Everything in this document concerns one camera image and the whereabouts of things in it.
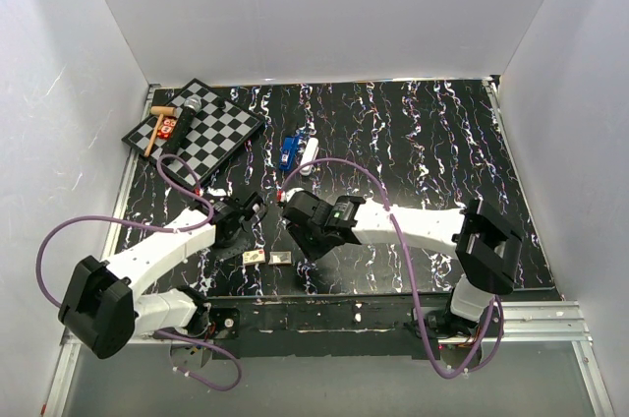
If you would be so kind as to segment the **staple box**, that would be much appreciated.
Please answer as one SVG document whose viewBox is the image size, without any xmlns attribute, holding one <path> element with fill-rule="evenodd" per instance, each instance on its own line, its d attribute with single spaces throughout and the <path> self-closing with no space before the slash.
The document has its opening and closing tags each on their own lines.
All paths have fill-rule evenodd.
<svg viewBox="0 0 629 417">
<path fill-rule="evenodd" d="M 271 252 L 269 262 L 272 266 L 288 266 L 292 264 L 292 255 L 290 251 Z"/>
<path fill-rule="evenodd" d="M 251 250 L 243 253 L 243 265 L 245 267 L 264 264 L 266 256 L 264 249 Z"/>
</svg>

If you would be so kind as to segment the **blue stapler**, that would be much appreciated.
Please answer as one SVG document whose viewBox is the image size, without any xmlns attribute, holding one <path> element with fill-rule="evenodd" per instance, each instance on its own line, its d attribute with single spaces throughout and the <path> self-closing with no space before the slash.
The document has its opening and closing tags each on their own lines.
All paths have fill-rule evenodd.
<svg viewBox="0 0 629 417">
<path fill-rule="evenodd" d="M 279 170 L 288 171 L 291 169 L 299 148 L 301 137 L 302 134 L 300 132 L 296 132 L 294 135 L 286 136 L 284 138 L 278 163 Z"/>
</svg>

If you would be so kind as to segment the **white stapler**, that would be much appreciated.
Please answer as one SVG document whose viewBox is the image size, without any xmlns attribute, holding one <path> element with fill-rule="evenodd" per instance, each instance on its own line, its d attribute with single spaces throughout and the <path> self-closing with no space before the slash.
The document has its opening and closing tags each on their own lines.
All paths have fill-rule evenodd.
<svg viewBox="0 0 629 417">
<path fill-rule="evenodd" d="M 313 162 L 318 154 L 318 139 L 316 137 L 310 137 L 305 146 L 302 159 L 300 162 L 300 174 L 302 176 L 309 176 L 313 170 L 311 162 Z"/>
</svg>

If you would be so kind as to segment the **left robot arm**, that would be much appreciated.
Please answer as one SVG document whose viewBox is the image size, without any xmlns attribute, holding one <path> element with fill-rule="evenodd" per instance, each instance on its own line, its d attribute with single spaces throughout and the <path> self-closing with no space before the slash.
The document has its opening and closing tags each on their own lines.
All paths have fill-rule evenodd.
<svg viewBox="0 0 629 417">
<path fill-rule="evenodd" d="M 103 261 L 92 256 L 73 271 L 59 321 L 99 359 L 120 351 L 135 336 L 174 329 L 189 338 L 211 328 L 209 300 L 190 286 L 163 293 L 149 287 L 188 257 L 211 247 L 235 245 L 244 224 L 263 207 L 259 193 L 195 202 L 132 248 Z"/>
</svg>

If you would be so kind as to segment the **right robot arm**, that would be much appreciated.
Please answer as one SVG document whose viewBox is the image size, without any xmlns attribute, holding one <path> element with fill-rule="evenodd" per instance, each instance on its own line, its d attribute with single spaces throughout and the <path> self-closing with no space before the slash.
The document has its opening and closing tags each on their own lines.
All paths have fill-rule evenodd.
<svg viewBox="0 0 629 417">
<path fill-rule="evenodd" d="M 304 256 L 316 261 L 345 244 L 401 244 L 459 260 L 463 274 L 441 312 L 430 312 L 426 326 L 434 336 L 467 335 L 495 295 L 515 287 L 523 233 L 480 199 L 463 209 L 403 208 L 356 196 L 331 205 L 295 189 L 278 196 L 286 228 Z"/>
</svg>

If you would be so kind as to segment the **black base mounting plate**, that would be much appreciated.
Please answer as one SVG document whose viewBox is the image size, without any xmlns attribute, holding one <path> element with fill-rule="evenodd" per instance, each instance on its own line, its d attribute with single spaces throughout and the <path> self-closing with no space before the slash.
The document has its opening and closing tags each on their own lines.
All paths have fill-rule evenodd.
<svg viewBox="0 0 629 417">
<path fill-rule="evenodd" d="M 200 338 L 238 358 L 426 360 L 410 294 L 213 297 Z"/>
</svg>

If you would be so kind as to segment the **black white chessboard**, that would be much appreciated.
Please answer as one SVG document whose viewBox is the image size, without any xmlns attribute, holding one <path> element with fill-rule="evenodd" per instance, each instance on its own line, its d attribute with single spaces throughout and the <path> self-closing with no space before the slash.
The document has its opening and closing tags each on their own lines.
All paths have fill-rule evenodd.
<svg viewBox="0 0 629 417">
<path fill-rule="evenodd" d="M 196 182 L 205 184 L 221 164 L 262 130 L 264 119 L 230 100 L 220 109 L 217 101 L 221 96 L 198 79 L 174 92 L 166 104 L 180 107 L 189 97 L 200 100 L 200 112 L 177 151 L 180 159 L 166 161 L 163 171 L 180 186 L 192 190 Z"/>
</svg>

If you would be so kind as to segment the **red toy block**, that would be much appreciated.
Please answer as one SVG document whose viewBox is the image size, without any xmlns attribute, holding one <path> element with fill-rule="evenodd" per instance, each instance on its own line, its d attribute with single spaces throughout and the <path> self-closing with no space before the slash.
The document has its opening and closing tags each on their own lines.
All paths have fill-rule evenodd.
<svg viewBox="0 0 629 417">
<path fill-rule="evenodd" d="M 167 140 L 171 137 L 177 124 L 175 117 L 164 117 L 157 128 L 157 138 Z"/>
</svg>

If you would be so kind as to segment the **black microphone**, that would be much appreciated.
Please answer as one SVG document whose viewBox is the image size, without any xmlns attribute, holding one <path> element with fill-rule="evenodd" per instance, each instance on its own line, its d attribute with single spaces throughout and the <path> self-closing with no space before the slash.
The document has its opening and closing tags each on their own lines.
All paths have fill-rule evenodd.
<svg viewBox="0 0 629 417">
<path fill-rule="evenodd" d="M 201 98 L 197 95 L 187 97 L 183 104 L 177 109 L 177 122 L 169 139 L 164 143 L 160 157 L 165 155 L 175 155 L 181 144 L 186 139 L 192 123 L 202 107 Z"/>
</svg>

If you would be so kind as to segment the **wooden mallet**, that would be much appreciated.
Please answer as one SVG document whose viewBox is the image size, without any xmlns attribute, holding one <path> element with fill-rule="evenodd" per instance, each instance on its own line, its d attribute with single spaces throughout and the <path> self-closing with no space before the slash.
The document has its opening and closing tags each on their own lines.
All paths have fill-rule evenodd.
<svg viewBox="0 0 629 417">
<path fill-rule="evenodd" d="M 150 114 L 157 117 L 155 125 L 153 127 L 153 131 L 151 133 L 151 137 L 148 141 L 148 144 L 144 150 L 143 156 L 149 157 L 152 147 L 154 145 L 155 139 L 157 138 L 158 130 L 163 122 L 165 117 L 175 117 L 176 116 L 176 108 L 168 107 L 168 106 L 152 106 L 150 108 Z"/>
</svg>

